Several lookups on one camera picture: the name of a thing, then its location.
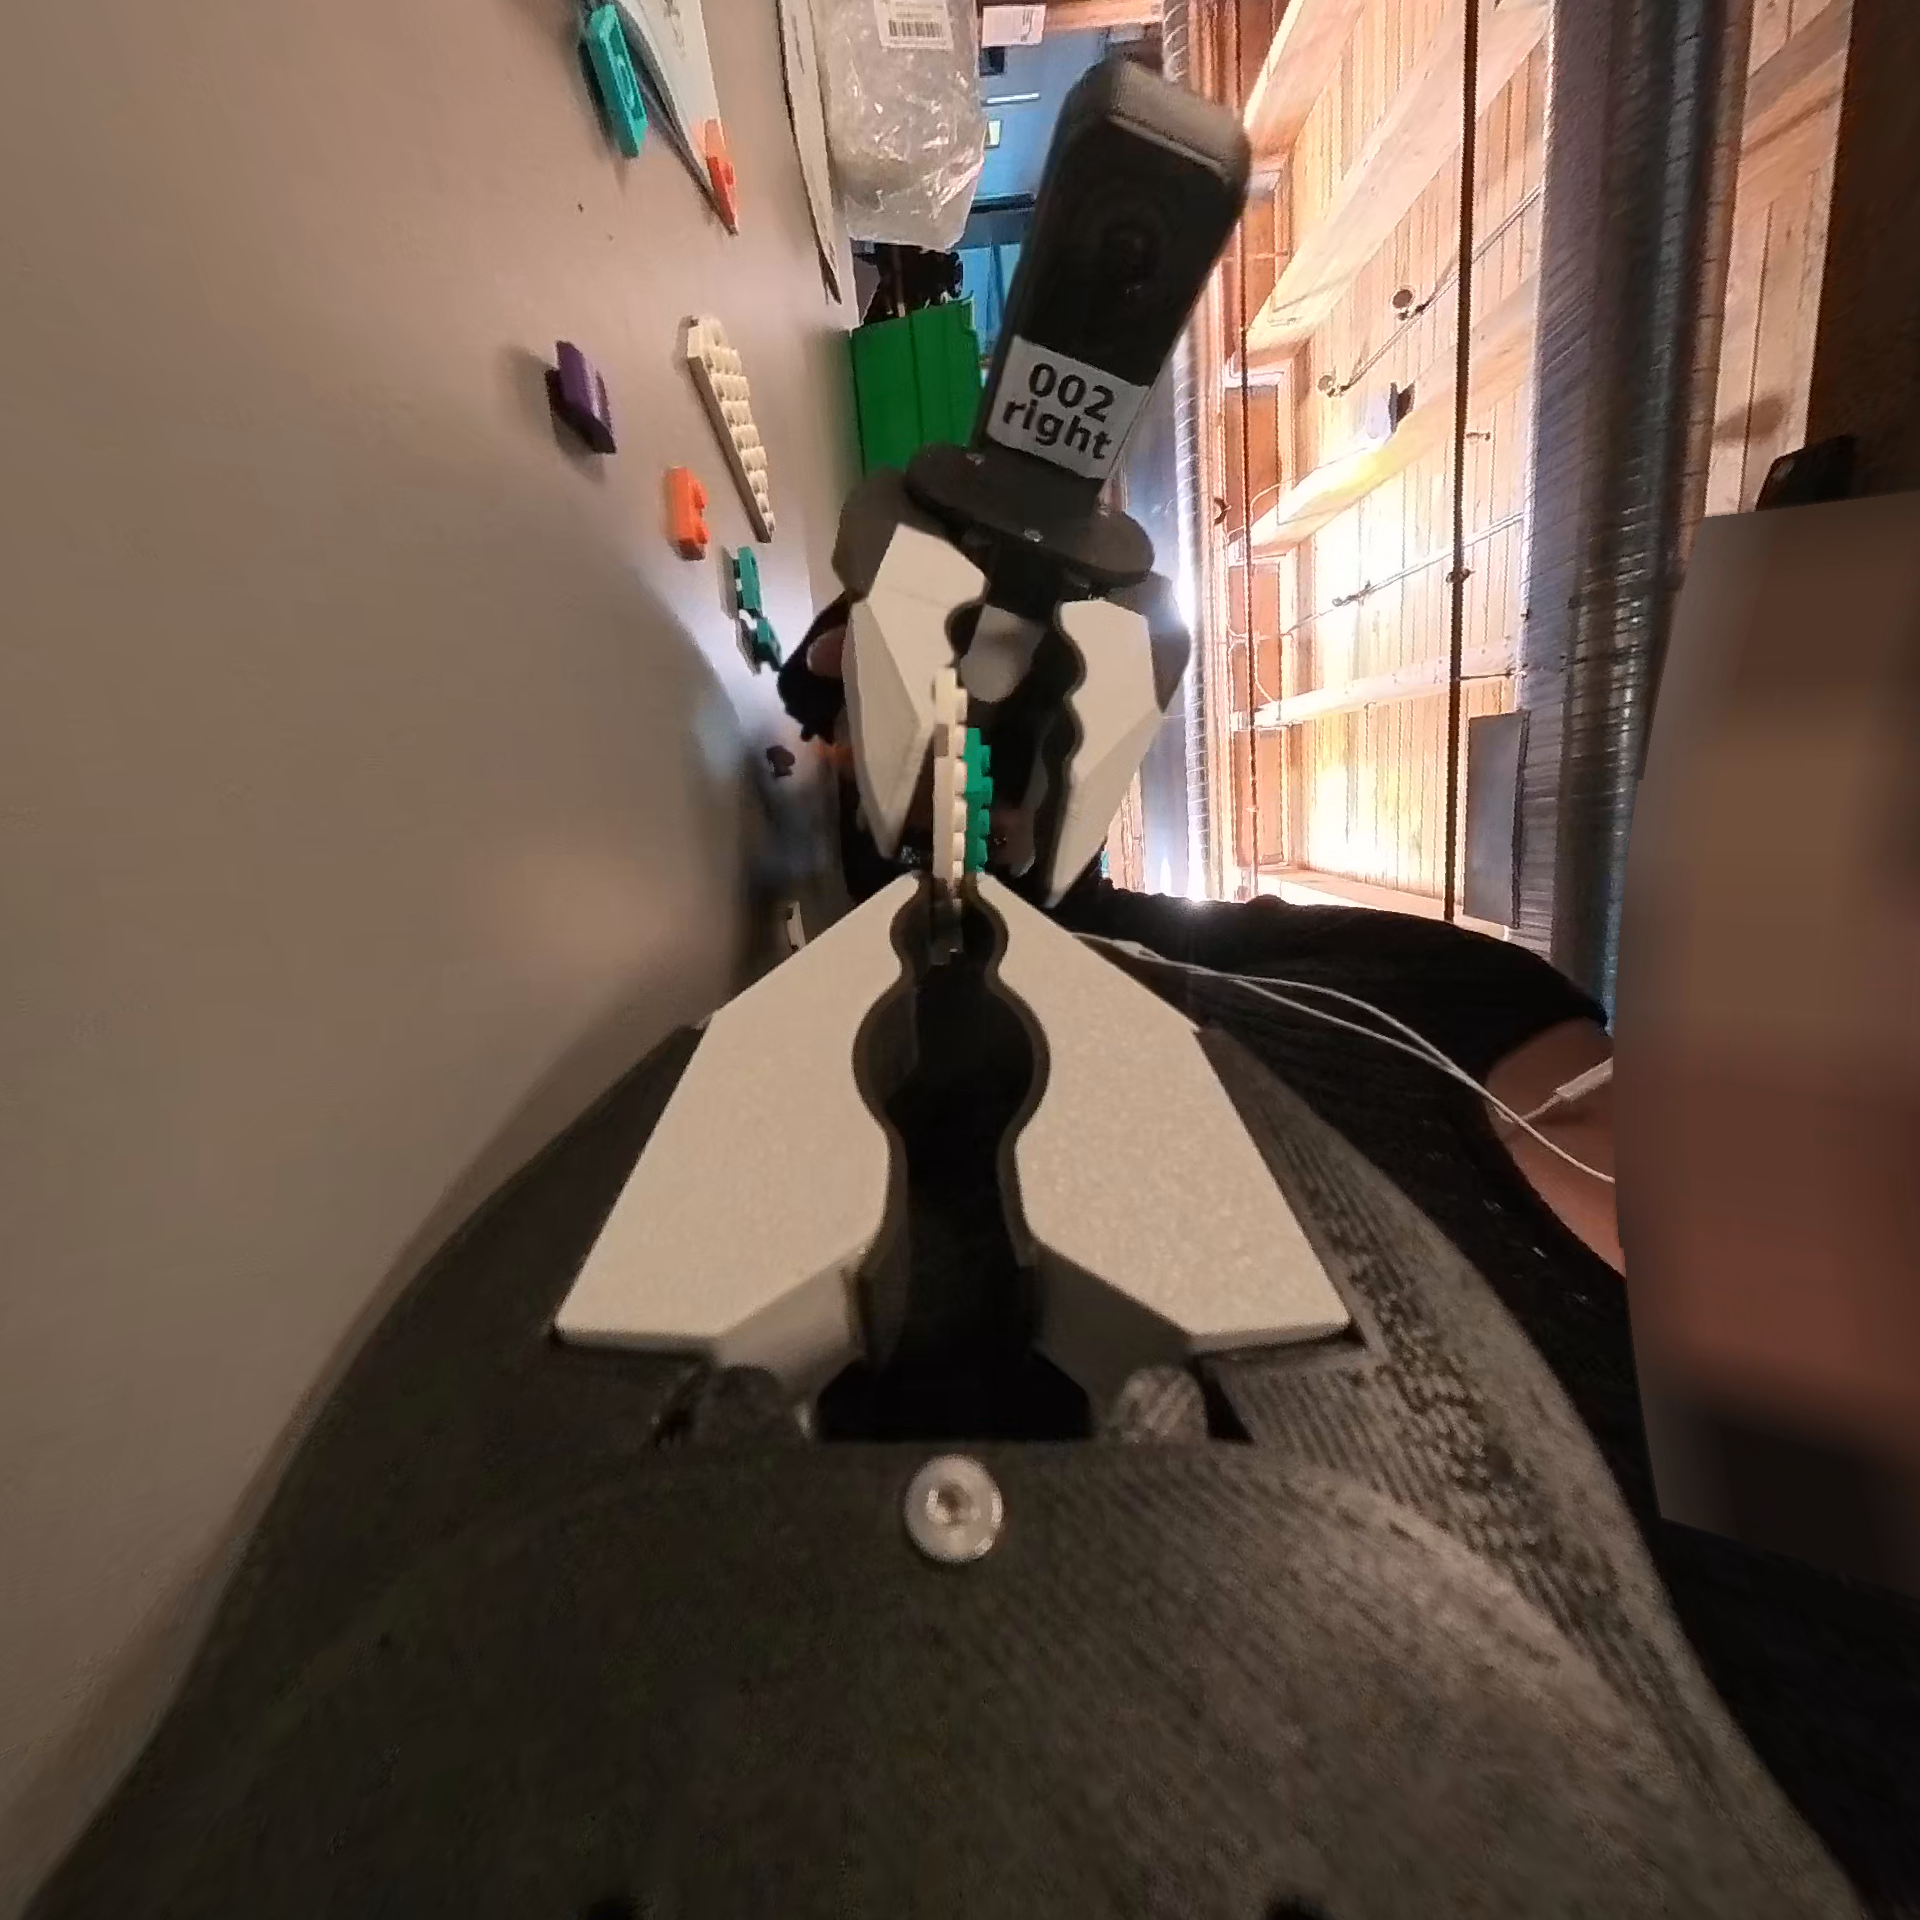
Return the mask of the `purple curved lego slope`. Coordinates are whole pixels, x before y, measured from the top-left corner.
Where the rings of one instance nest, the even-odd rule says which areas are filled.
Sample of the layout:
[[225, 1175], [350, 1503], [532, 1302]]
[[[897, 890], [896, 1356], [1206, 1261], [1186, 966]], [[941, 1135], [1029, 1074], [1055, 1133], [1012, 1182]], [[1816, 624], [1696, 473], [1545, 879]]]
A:
[[590, 455], [609, 457], [617, 453], [608, 383], [583, 346], [557, 340], [556, 358], [543, 369], [543, 383], [550, 416]]

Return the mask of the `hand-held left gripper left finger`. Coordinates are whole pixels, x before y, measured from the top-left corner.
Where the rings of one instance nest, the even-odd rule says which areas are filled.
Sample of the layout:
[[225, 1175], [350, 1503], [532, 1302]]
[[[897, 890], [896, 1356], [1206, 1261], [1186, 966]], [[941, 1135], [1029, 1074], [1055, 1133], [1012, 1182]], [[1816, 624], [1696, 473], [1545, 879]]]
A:
[[889, 882], [705, 1021], [557, 1316], [570, 1348], [814, 1399], [905, 1313], [920, 882]]

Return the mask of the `thin paper leaflet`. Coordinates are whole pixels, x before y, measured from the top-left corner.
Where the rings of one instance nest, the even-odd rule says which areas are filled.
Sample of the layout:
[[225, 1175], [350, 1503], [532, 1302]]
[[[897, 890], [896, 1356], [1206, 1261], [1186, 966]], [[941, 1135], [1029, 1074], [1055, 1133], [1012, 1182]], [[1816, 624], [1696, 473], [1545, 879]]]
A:
[[844, 217], [831, 188], [831, 157], [824, 125], [824, 87], [821, 41], [812, 2], [774, 2], [781, 41], [781, 73], [788, 125], [796, 137], [806, 215], [830, 301], [847, 297], [844, 253]]

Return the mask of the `open instruction booklet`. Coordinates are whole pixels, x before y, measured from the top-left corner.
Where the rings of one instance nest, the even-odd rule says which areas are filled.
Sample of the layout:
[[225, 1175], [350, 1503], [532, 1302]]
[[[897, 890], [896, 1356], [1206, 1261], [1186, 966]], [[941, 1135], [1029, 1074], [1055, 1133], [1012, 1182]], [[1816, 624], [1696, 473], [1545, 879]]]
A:
[[717, 205], [708, 165], [708, 133], [725, 125], [713, 53], [698, 2], [614, 2], [649, 114], [673, 144], [694, 182]]

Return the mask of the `teal lego jumper plate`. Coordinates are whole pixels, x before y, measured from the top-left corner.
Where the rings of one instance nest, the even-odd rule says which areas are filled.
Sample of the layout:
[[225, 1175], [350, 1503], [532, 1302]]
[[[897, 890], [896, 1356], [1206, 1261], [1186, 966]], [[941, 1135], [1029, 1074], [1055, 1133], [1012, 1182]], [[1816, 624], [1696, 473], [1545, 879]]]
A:
[[617, 4], [583, 4], [581, 45], [613, 145], [618, 157], [634, 160], [649, 129], [649, 114], [632, 45]]

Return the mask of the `person's right hand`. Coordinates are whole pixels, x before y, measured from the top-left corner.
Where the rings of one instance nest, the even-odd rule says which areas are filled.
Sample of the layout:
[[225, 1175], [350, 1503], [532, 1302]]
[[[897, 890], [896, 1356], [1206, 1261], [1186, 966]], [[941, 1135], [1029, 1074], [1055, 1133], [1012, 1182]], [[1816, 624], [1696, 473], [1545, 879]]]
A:
[[[844, 685], [849, 599], [838, 592], [809, 618], [797, 647], [776, 673], [786, 714], [799, 726], [831, 768], [836, 785], [836, 885], [852, 904], [861, 904], [900, 871], [900, 860], [876, 850], [861, 815], [852, 732]], [[1044, 770], [1032, 737], [1023, 732], [1016, 698], [1023, 676], [1041, 642], [1038, 622], [1004, 608], [985, 608], [972, 644], [960, 657], [960, 680], [975, 713], [994, 729], [991, 863], [1023, 872], [1032, 856], [1036, 809]]]

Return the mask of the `clear plastic bag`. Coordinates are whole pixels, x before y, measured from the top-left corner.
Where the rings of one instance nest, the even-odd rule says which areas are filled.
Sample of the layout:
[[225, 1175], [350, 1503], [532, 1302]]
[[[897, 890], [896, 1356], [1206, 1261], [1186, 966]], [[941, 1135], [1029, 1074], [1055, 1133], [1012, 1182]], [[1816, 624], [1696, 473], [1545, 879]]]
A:
[[972, 2], [821, 2], [831, 180], [854, 241], [953, 250], [986, 151]]

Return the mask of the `ribbed metal duct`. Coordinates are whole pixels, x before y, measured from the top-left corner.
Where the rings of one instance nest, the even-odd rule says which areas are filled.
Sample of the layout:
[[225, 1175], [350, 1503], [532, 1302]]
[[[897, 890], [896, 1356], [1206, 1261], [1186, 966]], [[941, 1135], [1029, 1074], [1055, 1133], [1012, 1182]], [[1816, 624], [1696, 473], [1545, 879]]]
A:
[[1552, 7], [1517, 934], [1616, 998], [1624, 854], [1705, 511], [1752, 7]]

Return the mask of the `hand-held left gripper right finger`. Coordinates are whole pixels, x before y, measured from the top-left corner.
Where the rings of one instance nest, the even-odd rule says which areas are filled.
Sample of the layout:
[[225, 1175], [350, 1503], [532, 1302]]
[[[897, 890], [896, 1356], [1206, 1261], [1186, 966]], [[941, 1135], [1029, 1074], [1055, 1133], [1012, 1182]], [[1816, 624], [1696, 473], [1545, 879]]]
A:
[[1104, 1418], [1141, 1373], [1319, 1353], [1353, 1312], [1313, 1252], [1193, 1020], [1005, 882], [986, 984], [1032, 1079], [998, 1152], [1038, 1353]]

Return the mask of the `green plastic bin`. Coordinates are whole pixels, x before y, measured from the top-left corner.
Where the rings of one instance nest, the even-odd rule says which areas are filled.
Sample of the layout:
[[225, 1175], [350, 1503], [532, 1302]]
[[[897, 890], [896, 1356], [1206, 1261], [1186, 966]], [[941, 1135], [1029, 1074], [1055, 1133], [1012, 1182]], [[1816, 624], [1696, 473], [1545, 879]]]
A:
[[900, 470], [924, 445], [972, 441], [983, 366], [969, 298], [854, 326], [847, 362], [861, 473]]

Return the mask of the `white half-round lego plate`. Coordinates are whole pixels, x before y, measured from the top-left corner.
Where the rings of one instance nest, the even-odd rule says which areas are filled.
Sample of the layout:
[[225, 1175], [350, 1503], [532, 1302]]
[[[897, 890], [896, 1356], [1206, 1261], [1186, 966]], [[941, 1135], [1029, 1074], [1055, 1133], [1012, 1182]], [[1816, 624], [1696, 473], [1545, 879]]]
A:
[[972, 852], [972, 756], [969, 697], [953, 665], [933, 684], [933, 785], [927, 824], [927, 872], [933, 879], [929, 958], [941, 964], [964, 942], [964, 882]]
[[768, 543], [776, 535], [770, 461], [740, 353], [713, 316], [692, 316], [684, 321], [680, 351], [716, 444], [727, 457], [754, 540]]

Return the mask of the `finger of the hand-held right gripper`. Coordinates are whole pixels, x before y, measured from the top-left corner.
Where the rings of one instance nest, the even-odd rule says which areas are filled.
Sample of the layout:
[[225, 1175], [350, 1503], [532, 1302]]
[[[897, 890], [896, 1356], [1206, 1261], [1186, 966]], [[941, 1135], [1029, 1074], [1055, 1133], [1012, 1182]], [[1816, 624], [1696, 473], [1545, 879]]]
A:
[[1097, 862], [1161, 724], [1153, 638], [1141, 610], [1104, 597], [1064, 600], [1052, 633], [1071, 672], [1039, 733], [1041, 789], [1026, 890], [1047, 906]]
[[844, 652], [847, 729], [861, 815], [896, 856], [927, 780], [936, 678], [953, 670], [953, 618], [975, 608], [983, 575], [956, 546], [896, 528], [871, 588], [849, 608]]

